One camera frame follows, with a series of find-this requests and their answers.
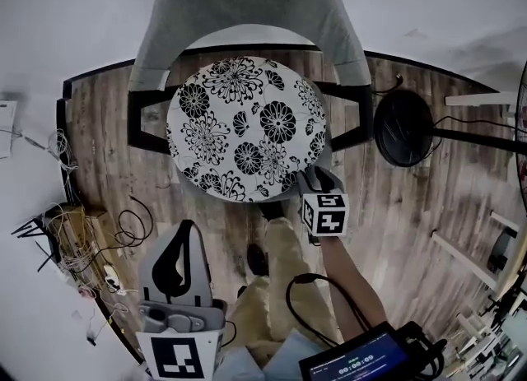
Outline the black pedestal fan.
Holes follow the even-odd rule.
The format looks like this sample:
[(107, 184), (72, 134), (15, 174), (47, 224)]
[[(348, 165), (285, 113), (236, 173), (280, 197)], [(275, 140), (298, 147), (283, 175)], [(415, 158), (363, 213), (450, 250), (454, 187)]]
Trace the black pedestal fan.
[[(527, 211), (527, 84), (521, 82), (517, 91), (499, 92), (503, 105), (515, 107), (512, 125), (484, 119), (466, 120), (445, 116), (434, 120), (431, 108), (417, 93), (392, 91), (379, 103), (374, 117), (374, 138), (381, 155), (391, 165), (413, 167), (427, 158), (434, 139), (472, 143), (478, 146), (508, 151), (515, 155), (516, 173), (524, 208)], [(482, 135), (441, 128), (446, 120), (465, 124), (489, 124), (510, 129), (512, 138)]]

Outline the brown cardboard box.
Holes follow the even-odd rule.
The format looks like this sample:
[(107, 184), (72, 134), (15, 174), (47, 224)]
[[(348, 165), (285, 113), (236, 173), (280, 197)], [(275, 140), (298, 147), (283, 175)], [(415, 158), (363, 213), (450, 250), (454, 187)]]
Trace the brown cardboard box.
[(98, 231), (102, 210), (90, 210), (84, 206), (56, 204), (41, 215), (44, 228), (58, 243), (60, 261), (58, 268), (76, 283), (90, 288), (104, 289), (104, 262), (100, 259)]

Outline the person's black shoe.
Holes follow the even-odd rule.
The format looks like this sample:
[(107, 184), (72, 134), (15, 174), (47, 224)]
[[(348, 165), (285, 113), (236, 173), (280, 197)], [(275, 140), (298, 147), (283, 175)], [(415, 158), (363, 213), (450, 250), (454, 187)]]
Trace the person's black shoe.
[(285, 216), (281, 202), (260, 202), (258, 208), (266, 221), (272, 221)]
[(257, 244), (249, 244), (246, 252), (249, 269), (255, 276), (269, 276), (266, 253)]

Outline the black metal stand base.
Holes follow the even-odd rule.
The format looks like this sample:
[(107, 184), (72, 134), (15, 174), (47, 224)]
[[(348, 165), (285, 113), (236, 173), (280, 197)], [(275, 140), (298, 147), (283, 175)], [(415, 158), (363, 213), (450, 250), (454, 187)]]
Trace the black metal stand base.
[(511, 250), (515, 246), (516, 236), (517, 232), (508, 227), (499, 234), (487, 261), (487, 269), (491, 273), (498, 273), (504, 269)]

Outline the black white floral round cushion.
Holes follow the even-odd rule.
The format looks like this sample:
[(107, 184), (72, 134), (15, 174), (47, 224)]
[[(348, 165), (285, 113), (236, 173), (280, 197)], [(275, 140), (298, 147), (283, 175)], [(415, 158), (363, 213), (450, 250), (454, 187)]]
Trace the black white floral round cushion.
[(200, 68), (176, 89), (167, 140), (178, 171), (229, 202), (287, 193), (323, 154), (326, 118), (313, 86), (273, 60), (244, 56)]

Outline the black device mount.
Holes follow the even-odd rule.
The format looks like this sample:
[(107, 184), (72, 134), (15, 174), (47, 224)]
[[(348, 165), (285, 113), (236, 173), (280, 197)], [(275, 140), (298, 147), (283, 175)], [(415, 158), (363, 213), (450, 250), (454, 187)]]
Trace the black device mount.
[(441, 338), (431, 341), (422, 328), (410, 321), (399, 328), (396, 333), (407, 347), (409, 356), (408, 381), (435, 381), (445, 368), (444, 350), (448, 344)]

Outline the person's beige trousers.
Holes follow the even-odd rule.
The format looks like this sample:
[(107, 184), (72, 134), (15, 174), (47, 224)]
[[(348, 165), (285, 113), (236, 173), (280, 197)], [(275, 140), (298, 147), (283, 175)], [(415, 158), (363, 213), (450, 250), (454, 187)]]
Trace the person's beige trousers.
[[(266, 361), (295, 330), (325, 349), (327, 346), (302, 327), (287, 307), (288, 284), (295, 276), (310, 271), (291, 222), (285, 217), (271, 220), (265, 242), (269, 275), (255, 277), (236, 301), (229, 317), (236, 326), (236, 337), (222, 350), (246, 347), (254, 358)], [(317, 285), (293, 286), (290, 301), (296, 313), (312, 328), (333, 341), (339, 339), (333, 315)]]

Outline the black tablet with timer screen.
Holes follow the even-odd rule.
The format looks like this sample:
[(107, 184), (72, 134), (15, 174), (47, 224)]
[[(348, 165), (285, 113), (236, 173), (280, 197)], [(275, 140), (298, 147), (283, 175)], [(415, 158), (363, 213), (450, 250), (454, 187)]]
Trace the black tablet with timer screen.
[(303, 381), (409, 381), (413, 363), (389, 323), (299, 361)]

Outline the white paper wall box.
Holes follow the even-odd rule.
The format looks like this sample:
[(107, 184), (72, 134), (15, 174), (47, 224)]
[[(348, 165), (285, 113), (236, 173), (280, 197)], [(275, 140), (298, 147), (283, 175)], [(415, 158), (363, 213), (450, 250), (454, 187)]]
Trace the white paper wall box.
[(16, 101), (0, 100), (0, 159), (11, 156), (15, 116)]

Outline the black router with antennas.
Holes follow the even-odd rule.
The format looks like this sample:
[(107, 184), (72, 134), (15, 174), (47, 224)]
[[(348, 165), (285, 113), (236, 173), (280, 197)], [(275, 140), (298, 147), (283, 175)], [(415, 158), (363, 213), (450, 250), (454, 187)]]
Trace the black router with antennas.
[(54, 265), (60, 271), (62, 257), (57, 238), (45, 226), (41, 218), (32, 217), (11, 232), (11, 235), (17, 239), (33, 241), (36, 248), (44, 255), (43, 262), (37, 268), (37, 272), (41, 272), (48, 265)]

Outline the white power strip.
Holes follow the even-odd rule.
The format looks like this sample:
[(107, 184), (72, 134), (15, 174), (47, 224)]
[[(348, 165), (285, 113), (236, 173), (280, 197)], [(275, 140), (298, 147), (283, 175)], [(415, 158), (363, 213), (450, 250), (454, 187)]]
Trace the white power strip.
[(119, 276), (117, 272), (115, 271), (114, 267), (111, 266), (110, 264), (105, 264), (104, 271), (105, 271), (105, 282), (107, 286), (115, 292), (120, 291), (122, 287), (120, 284)]

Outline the white cluttered rack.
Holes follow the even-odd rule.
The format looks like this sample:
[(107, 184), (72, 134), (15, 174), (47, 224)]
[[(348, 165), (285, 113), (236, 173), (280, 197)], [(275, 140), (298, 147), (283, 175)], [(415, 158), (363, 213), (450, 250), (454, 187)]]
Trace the white cluttered rack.
[(527, 291), (509, 290), (482, 312), (459, 313), (457, 322), (468, 340), (455, 348), (455, 358), (444, 370), (455, 381), (503, 380), (527, 361)]

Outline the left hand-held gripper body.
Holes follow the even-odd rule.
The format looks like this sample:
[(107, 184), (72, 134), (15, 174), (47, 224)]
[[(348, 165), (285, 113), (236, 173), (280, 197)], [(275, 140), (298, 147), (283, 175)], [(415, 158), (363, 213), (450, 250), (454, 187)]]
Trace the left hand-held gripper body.
[(155, 380), (211, 380), (218, 365), (227, 304), (211, 307), (139, 305), (143, 330), (136, 333), (147, 368)]

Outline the person's right forearm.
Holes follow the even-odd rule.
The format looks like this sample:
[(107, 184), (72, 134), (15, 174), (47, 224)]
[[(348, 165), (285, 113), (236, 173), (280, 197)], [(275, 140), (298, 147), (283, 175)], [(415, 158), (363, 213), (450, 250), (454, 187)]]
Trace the person's right forearm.
[[(368, 323), (375, 327), (386, 322), (385, 308), (370, 283), (362, 276), (339, 237), (323, 237), (320, 247), (326, 276), (337, 282), (354, 300)], [(330, 285), (333, 311), (344, 341), (364, 333), (346, 298)]]

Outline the person's light blue shirt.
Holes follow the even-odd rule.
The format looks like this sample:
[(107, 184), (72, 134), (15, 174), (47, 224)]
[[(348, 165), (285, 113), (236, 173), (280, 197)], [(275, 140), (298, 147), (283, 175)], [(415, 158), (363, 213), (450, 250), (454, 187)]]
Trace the person's light blue shirt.
[(283, 342), (237, 332), (222, 348), (212, 381), (302, 381), (300, 362), (323, 351), (295, 328)]

